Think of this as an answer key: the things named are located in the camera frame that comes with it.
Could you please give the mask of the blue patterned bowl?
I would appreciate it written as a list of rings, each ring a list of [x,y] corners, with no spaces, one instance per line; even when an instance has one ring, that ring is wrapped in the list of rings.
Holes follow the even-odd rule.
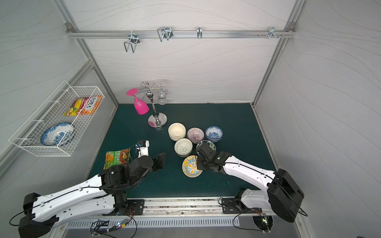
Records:
[[[213,143],[219,142],[222,139],[222,137],[212,138],[212,137],[208,137],[208,136],[206,138],[207,138],[207,140],[209,140],[209,141],[211,141]]]

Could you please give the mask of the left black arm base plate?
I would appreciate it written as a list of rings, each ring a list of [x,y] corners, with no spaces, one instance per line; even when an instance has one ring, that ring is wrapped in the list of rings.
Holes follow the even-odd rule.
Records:
[[[111,214],[115,216],[139,216],[143,214],[144,204],[144,199],[121,200],[115,203]]]

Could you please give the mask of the white lattice bowl front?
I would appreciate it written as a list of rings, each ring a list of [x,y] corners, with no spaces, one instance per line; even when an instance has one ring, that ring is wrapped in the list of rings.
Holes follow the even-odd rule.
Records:
[[[175,153],[180,157],[187,157],[191,154],[192,150],[189,151],[175,151]]]

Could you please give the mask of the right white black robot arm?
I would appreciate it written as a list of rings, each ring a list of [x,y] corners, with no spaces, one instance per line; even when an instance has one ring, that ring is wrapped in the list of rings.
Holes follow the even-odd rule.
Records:
[[[293,223],[302,211],[305,197],[301,188],[284,169],[265,170],[248,164],[227,152],[197,152],[197,168],[233,176],[254,185],[263,192],[257,195],[246,188],[238,194],[238,199],[249,209],[272,210],[279,218]]]

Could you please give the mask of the green leaf bowl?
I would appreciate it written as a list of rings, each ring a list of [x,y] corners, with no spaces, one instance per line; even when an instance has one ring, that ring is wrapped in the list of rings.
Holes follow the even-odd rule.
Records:
[[[214,144],[212,141],[209,141],[209,140],[202,140],[202,141],[200,141],[200,142],[196,145],[196,148],[200,147],[202,144],[208,144],[209,147],[210,147],[212,150],[216,151],[216,146],[215,146],[215,144]]]

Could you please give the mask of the yellow leaf patterned bowl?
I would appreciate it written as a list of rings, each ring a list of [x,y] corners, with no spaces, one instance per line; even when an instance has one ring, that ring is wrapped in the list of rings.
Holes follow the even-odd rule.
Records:
[[[202,174],[202,170],[183,170],[183,173],[189,178],[196,178]]]

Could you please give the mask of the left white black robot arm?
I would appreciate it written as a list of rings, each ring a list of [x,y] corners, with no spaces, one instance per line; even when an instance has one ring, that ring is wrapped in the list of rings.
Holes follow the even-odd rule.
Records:
[[[71,220],[132,213],[126,190],[136,188],[149,172],[164,168],[166,155],[142,155],[130,163],[113,165],[92,178],[49,195],[31,193],[24,198],[24,216],[18,232],[22,238],[39,238]]]

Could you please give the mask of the blue yellow floral bowl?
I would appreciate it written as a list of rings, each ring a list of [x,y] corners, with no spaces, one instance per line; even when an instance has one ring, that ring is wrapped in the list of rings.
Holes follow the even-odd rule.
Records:
[[[199,170],[197,168],[197,158],[198,156],[195,155],[186,157],[182,163],[182,170]]]

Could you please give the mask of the pink striped bowl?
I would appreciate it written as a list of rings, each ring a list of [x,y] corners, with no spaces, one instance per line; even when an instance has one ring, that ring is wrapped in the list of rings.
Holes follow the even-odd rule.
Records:
[[[199,142],[203,141],[203,139],[190,139],[189,140],[193,143],[193,144],[198,144]]]
[[[204,132],[199,128],[191,128],[187,132],[187,138],[189,139],[204,139]]]

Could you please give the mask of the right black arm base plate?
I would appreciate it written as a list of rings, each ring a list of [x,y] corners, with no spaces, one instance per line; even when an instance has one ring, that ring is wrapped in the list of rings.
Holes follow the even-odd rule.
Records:
[[[224,214],[241,214],[252,212],[250,208],[246,207],[240,199],[237,198],[223,198],[218,199],[219,205],[222,207]]]

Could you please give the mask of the white lattice bowl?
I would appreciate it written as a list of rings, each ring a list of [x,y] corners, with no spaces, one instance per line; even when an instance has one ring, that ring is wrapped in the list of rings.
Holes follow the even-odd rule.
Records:
[[[175,153],[180,157],[187,157],[191,154],[192,150],[189,151],[175,151]]]
[[[174,146],[175,151],[189,151],[192,150],[192,148],[193,143],[187,138],[178,140]]]

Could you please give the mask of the cream bowl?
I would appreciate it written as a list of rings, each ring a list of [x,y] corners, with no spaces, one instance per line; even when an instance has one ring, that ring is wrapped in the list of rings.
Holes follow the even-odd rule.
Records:
[[[184,137],[186,128],[181,123],[173,123],[168,128],[168,134],[174,138]]]
[[[185,134],[182,135],[182,136],[179,136],[179,137],[174,137],[174,136],[172,136],[172,135],[169,135],[169,137],[170,137],[170,139],[173,140],[173,141],[178,141],[178,140],[180,140],[180,139],[185,138]]]

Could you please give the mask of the white lattice bowl back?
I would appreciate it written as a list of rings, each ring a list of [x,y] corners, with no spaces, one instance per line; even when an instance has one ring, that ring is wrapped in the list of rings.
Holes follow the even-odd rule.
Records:
[[[193,143],[187,138],[178,140],[174,146],[175,151],[189,151],[192,150],[192,148]]]

